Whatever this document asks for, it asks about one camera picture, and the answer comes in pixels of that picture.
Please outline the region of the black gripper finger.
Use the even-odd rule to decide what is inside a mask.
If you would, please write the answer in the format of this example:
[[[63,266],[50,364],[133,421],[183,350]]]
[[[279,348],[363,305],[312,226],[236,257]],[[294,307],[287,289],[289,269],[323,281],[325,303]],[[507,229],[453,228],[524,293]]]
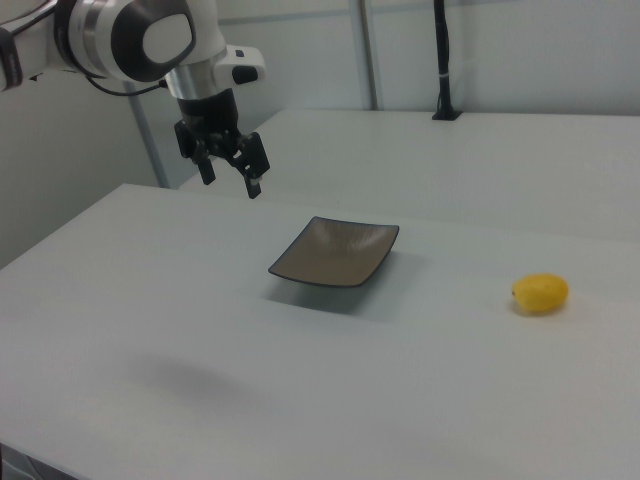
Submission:
[[[204,185],[210,185],[215,179],[215,173],[210,160],[206,142],[197,137],[184,120],[174,125],[174,131],[180,154],[185,159],[190,159],[197,166]]]
[[[240,138],[237,151],[228,163],[242,175],[248,197],[257,198],[261,193],[262,176],[270,169],[260,135],[252,132]]]

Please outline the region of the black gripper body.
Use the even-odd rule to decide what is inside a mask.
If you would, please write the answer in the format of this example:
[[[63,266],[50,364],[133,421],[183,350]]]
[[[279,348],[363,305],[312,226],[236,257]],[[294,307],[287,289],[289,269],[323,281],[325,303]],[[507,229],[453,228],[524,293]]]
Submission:
[[[199,100],[178,100],[182,120],[177,123],[181,151],[194,151],[203,140],[211,151],[236,151],[242,134],[232,89]]]

